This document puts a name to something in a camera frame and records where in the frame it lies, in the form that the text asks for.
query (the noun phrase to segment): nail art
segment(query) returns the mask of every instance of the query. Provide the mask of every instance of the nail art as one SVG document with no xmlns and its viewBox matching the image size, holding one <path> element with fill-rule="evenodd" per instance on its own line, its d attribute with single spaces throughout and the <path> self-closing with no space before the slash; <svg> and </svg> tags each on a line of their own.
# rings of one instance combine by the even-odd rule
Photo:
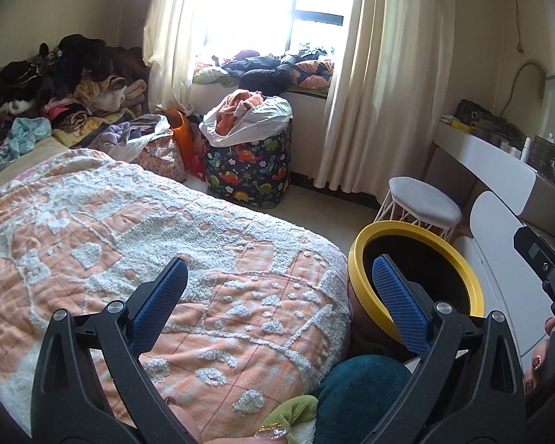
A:
<svg viewBox="0 0 555 444">
<path fill-rule="evenodd" d="M 532 394 L 532 392 L 534 391 L 534 382 L 533 381 L 526 381 L 526 383 L 524 384 L 524 393 L 525 395 L 529 395 Z"/>
<path fill-rule="evenodd" d="M 255 433 L 256 439 L 276 440 L 287 436 L 289 429 L 279 422 L 274 424 L 262 425 Z"/>
<path fill-rule="evenodd" d="M 533 359 L 533 370 L 539 370 L 539 367 L 543 364 L 543 358 L 541 356 L 536 356 Z"/>
</svg>

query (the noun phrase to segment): sheer curtain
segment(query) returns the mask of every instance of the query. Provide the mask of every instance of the sheer curtain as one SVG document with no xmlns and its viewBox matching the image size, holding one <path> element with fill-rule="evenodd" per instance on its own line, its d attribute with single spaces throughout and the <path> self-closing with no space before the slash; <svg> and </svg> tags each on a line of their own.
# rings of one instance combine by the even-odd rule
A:
<svg viewBox="0 0 555 444">
<path fill-rule="evenodd" d="M 327 100 L 314 185 L 380 201 L 419 174 L 443 104 L 454 0 L 354 0 Z"/>
<path fill-rule="evenodd" d="M 195 53 L 204 46 L 206 23 L 216 1 L 152 0 L 144 27 L 151 112 L 175 108 L 191 113 Z"/>
</svg>

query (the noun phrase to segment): window frame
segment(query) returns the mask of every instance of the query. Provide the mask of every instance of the window frame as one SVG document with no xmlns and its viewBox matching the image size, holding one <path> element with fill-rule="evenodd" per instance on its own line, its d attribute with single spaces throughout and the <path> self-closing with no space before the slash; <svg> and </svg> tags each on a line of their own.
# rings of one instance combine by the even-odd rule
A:
<svg viewBox="0 0 555 444">
<path fill-rule="evenodd" d="M 342 15 L 321 13 L 320 11 L 297 10 L 296 1 L 297 0 L 292 0 L 292 6 L 290 7 L 290 28 L 287 33 L 284 52 L 287 52 L 290 49 L 290 44 L 292 43 L 292 30 L 294 28 L 295 20 L 315 21 L 316 23 L 343 26 L 344 18 Z M 206 31 L 205 43 L 209 43 L 209 30 Z"/>
</svg>

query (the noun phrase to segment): blanket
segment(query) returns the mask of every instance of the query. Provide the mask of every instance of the blanket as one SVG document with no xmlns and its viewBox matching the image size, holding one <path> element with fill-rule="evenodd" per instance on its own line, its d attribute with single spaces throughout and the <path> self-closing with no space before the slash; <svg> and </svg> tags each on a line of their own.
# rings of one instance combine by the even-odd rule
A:
<svg viewBox="0 0 555 444">
<path fill-rule="evenodd" d="M 343 357 L 347 267 L 332 243 L 99 151 L 72 150 L 0 190 L 0 400 L 25 430 L 52 313 L 126 300 L 177 255 L 187 289 L 140 361 L 205 440 L 253 435 Z M 94 360 L 115 415 L 129 422 L 99 352 Z"/>
</svg>

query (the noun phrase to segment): folded towel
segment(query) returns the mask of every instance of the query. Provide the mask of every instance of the folded towel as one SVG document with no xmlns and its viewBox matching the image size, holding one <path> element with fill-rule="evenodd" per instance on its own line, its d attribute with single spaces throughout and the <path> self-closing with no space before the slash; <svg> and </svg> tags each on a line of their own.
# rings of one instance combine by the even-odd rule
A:
<svg viewBox="0 0 555 444">
<path fill-rule="evenodd" d="M 16 118 L 0 147 L 0 170 L 33 150 L 36 142 L 49 136 L 51 125 L 47 118 Z"/>
<path fill-rule="evenodd" d="M 124 90 L 126 100 L 133 100 L 148 90 L 148 85 L 143 80 L 136 80 Z"/>
<path fill-rule="evenodd" d="M 279 423 L 293 430 L 287 436 L 287 444 L 312 444 L 312 436 L 314 434 L 314 426 L 306 424 L 317 418 L 318 400 L 313 396 L 294 397 L 283 404 L 280 404 L 267 418 L 263 421 L 262 426 Z"/>
</svg>

